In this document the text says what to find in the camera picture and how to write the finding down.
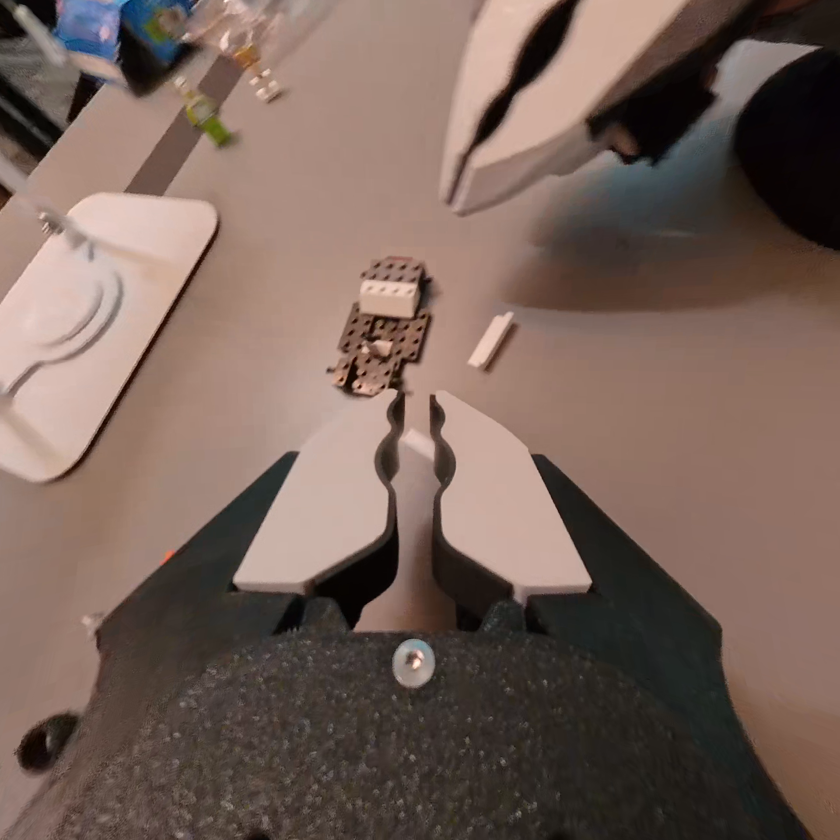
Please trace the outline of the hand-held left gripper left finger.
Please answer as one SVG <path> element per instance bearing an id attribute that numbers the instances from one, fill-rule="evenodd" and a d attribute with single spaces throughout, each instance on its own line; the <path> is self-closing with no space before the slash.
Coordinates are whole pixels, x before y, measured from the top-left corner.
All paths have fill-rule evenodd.
<path id="1" fill-rule="evenodd" d="M 296 453 L 233 577 L 241 592 L 328 597 L 345 617 L 394 582 L 404 395 L 383 391 L 320 427 Z"/>

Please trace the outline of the green minifigure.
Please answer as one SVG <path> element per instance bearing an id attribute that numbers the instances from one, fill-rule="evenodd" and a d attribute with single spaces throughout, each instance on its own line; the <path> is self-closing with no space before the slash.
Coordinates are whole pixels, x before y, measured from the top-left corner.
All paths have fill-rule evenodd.
<path id="1" fill-rule="evenodd" d="M 193 87 L 185 77 L 174 79 L 174 87 L 182 99 L 187 120 L 201 130 L 214 146 L 224 148 L 234 141 L 234 134 L 219 116 L 215 100 Z"/>

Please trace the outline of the orange white lego car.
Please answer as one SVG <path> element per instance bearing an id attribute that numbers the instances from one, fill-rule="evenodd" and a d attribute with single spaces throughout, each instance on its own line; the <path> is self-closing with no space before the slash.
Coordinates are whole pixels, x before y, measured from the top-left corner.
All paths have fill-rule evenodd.
<path id="1" fill-rule="evenodd" d="M 420 360 L 432 322 L 426 264 L 404 256 L 373 260 L 360 276 L 328 374 L 333 387 L 355 396 L 400 389 L 408 364 Z"/>

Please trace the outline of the small gold trophy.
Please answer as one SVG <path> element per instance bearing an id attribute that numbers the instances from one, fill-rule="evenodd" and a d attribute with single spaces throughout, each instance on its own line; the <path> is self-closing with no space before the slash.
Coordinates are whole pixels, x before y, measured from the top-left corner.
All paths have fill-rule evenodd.
<path id="1" fill-rule="evenodd" d="M 258 47 L 251 43 L 239 47 L 233 53 L 234 62 L 246 74 L 258 100 L 264 103 L 273 102 L 282 95 L 283 89 L 275 78 L 273 71 L 264 61 Z"/>

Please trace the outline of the clear plastic bag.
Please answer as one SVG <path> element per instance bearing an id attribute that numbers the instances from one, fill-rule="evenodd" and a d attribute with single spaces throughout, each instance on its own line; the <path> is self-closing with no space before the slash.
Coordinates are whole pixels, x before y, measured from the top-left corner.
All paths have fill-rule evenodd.
<path id="1" fill-rule="evenodd" d="M 337 1 L 200 1 L 182 42 L 248 67 L 288 56 L 340 5 Z"/>

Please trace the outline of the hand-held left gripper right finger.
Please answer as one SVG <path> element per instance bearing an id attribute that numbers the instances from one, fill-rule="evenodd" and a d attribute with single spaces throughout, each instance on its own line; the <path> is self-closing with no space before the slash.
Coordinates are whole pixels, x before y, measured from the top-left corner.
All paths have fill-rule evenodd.
<path id="1" fill-rule="evenodd" d="M 529 448 L 448 392 L 431 396 L 433 575 L 462 612 L 582 595 L 592 577 Z"/>

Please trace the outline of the white book stand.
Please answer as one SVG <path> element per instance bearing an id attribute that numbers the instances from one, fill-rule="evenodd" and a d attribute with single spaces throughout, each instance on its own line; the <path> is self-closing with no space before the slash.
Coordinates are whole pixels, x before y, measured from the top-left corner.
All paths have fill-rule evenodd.
<path id="1" fill-rule="evenodd" d="M 217 210 L 100 192 L 66 212 L 2 183 L 45 241 L 2 296 L 1 468 L 43 485 L 87 456 L 211 247 Z"/>

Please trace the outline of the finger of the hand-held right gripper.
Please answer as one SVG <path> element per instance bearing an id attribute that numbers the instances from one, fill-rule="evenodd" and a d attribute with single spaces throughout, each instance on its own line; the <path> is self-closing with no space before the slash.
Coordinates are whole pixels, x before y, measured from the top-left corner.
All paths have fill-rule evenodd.
<path id="1" fill-rule="evenodd" d="M 469 158 L 501 126 L 514 98 L 556 56 L 573 3 L 483 2 L 460 60 L 445 134 L 440 197 L 454 201 Z"/>
<path id="2" fill-rule="evenodd" d="M 623 37 L 605 30 L 610 2 L 573 3 L 556 56 L 520 90 L 500 127 L 469 158 L 454 213 L 474 214 L 513 198 L 550 175 L 568 175 L 596 156 L 589 115 L 623 63 Z"/>

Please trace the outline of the blue cardboard box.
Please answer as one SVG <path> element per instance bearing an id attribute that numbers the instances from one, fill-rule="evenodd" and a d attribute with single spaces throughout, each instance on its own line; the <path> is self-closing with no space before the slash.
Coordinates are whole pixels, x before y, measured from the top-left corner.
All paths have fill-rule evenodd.
<path id="1" fill-rule="evenodd" d="M 192 48 L 191 1 L 56 2 L 53 33 L 80 73 L 143 96 L 167 81 Z"/>

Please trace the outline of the black textured pad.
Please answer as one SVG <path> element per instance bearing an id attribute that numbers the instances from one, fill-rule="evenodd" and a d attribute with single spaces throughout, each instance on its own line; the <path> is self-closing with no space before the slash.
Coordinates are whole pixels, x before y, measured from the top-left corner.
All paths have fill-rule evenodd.
<path id="1" fill-rule="evenodd" d="M 821 48 L 752 95 L 733 150 L 757 197 L 816 245 L 839 250 L 839 57 Z"/>

